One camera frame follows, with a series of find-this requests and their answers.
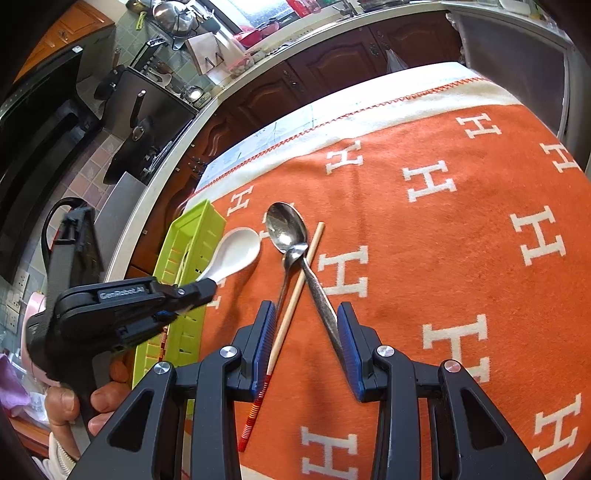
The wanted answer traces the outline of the white ceramic soup spoon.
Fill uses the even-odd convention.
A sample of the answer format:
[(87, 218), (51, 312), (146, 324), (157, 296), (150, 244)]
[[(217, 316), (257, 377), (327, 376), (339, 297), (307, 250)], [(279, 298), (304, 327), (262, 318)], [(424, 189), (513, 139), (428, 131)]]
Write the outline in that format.
[(235, 228), (221, 238), (211, 262), (197, 277), (197, 281), (209, 279), (221, 286), (222, 280), (255, 262), (259, 257), (259, 252), (259, 234), (252, 228)]

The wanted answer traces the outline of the beige chopstick red striped end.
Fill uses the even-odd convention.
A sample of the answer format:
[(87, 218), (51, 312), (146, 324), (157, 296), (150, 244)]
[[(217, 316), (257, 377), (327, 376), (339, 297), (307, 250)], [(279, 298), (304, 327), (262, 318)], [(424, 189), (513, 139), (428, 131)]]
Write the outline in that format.
[[(310, 248), (308, 249), (308, 256), (305, 257), (308, 261), (311, 261), (314, 258), (315, 251), (317, 251), (318, 246), (320, 245), (324, 231), (325, 222), (318, 222), (317, 229), (315, 229), (315, 234), (312, 236)], [(281, 348), (283, 347), (284, 340), (286, 340), (287, 337), (287, 331), (290, 329), (290, 323), (293, 320), (294, 312), (296, 312), (298, 300), (301, 298), (301, 291), (304, 289), (304, 281), (304, 273), (298, 274), (294, 290), (290, 295), (290, 301), (287, 303), (287, 309), (283, 313), (279, 330), (277, 330), (276, 337), (273, 341), (273, 347), (270, 351), (270, 361), (266, 369), (266, 378), (263, 382), (263, 389), (260, 390), (256, 400), (252, 402), (249, 415), (246, 417), (245, 426), (243, 426), (242, 433), (238, 437), (238, 452), (244, 452), (247, 444), (249, 443), (249, 438), (250, 435), (252, 435), (254, 424), (256, 424), (256, 418), (259, 416), (260, 407), (263, 405), (264, 396), (266, 395), (266, 391), (269, 389), (271, 377), (273, 377), (274, 367), (276, 367), (276, 362), (280, 356)]]

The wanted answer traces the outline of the large steel spoon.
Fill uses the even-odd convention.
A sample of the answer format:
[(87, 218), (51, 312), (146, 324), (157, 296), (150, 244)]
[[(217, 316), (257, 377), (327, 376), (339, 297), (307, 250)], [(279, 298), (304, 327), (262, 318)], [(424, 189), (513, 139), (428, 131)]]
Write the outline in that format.
[(311, 297), (314, 300), (315, 308), (320, 315), (325, 330), (329, 335), (335, 355), (339, 363), (345, 366), (342, 345), (339, 341), (338, 320), (335, 309), (332, 308), (327, 294), (317, 275), (311, 270), (307, 260), (308, 250), (308, 229), (297, 209), (284, 202), (274, 202), (266, 211), (266, 231), (276, 249), (283, 253), (283, 268), (287, 272), (291, 267), (297, 265), (304, 273), (304, 279), (311, 290)]

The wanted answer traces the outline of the small steel spoon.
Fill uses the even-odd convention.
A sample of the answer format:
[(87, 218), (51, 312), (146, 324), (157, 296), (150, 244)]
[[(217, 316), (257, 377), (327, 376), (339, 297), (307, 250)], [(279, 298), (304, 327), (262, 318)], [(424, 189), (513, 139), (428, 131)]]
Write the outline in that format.
[(287, 286), (290, 282), (291, 270), (298, 261), (304, 258), (304, 254), (307, 253), (307, 251), (307, 243), (298, 243), (288, 247), (287, 252), (283, 254), (283, 285), (281, 285), (280, 297), (276, 302), (276, 318), (280, 317), (281, 307), (283, 306), (284, 297), (287, 294)]

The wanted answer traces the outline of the steel range hood panel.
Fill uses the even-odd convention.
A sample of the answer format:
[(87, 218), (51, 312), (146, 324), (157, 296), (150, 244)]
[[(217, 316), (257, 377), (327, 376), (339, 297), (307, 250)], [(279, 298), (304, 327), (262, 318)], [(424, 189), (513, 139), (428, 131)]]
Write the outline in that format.
[(94, 227), (104, 271), (108, 270), (119, 239), (144, 189), (143, 183), (125, 172), (98, 213)]

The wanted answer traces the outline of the orange H-pattern blanket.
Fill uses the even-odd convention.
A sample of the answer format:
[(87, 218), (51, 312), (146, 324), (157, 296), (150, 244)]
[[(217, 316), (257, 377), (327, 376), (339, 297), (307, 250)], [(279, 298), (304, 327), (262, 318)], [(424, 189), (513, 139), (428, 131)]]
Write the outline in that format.
[(459, 361), (550, 479), (590, 444), (590, 182), (513, 95), (458, 63), (370, 80), (297, 110), (207, 168), (190, 198), (259, 233), (208, 305), (204, 354), (283, 281), (266, 210), (324, 227), (334, 304), (415, 361)]

